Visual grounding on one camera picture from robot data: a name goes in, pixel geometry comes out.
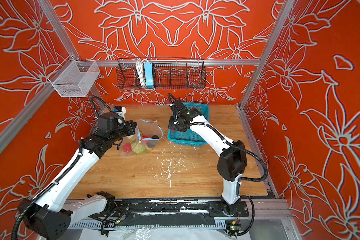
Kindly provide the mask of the clear zip top bag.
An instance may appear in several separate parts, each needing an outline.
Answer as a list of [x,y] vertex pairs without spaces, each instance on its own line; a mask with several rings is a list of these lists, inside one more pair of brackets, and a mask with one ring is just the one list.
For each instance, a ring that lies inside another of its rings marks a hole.
[[125,137],[122,144],[122,150],[126,155],[141,155],[151,151],[164,135],[157,120],[137,120],[136,122],[136,133]]

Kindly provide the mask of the red apple toy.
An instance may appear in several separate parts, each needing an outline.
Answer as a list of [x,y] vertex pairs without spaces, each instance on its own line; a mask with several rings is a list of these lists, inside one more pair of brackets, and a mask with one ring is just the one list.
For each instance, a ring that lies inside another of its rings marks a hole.
[[132,147],[131,147],[131,144],[127,143],[123,146],[123,151],[125,153],[130,153],[132,151]]

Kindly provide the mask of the green cabbage toy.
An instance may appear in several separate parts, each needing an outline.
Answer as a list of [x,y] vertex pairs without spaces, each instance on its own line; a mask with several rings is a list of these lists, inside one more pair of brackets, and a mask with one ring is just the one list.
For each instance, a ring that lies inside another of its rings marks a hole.
[[131,143],[131,149],[132,152],[135,153],[136,155],[143,154],[147,151],[146,145],[137,144],[136,142]]

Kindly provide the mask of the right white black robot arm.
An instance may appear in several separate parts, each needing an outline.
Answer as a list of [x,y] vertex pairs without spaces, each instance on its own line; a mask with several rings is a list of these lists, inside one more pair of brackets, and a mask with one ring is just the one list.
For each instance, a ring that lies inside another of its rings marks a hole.
[[[226,215],[233,215],[240,204],[240,185],[242,181],[262,182],[268,177],[269,171],[265,162],[245,148],[242,141],[233,141],[213,127],[202,113],[188,109],[184,103],[168,94],[173,115],[169,120],[169,129],[177,132],[191,130],[198,134],[217,153],[219,161],[217,170],[223,178],[222,209]],[[259,178],[244,177],[248,165],[247,156],[253,157],[263,168]]]

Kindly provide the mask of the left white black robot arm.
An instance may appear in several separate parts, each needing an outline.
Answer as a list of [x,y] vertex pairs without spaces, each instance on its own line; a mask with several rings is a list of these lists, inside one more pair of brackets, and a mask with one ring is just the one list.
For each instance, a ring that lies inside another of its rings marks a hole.
[[78,149],[58,173],[58,175],[31,200],[23,200],[18,206],[19,216],[12,229],[11,238],[18,239],[18,231],[22,223],[26,228],[47,240],[57,240],[70,225],[85,218],[97,218],[98,214],[105,217],[97,218],[102,224],[113,224],[110,216],[119,213],[123,217],[123,208],[116,204],[115,197],[107,192],[98,192],[83,201],[67,204],[71,192],[102,156],[111,147],[120,147],[123,139],[136,133],[137,123],[126,121],[126,109],[121,106],[111,108],[107,113],[100,114],[94,100],[103,103],[102,98],[90,96],[95,112],[97,125],[90,135],[78,141]]

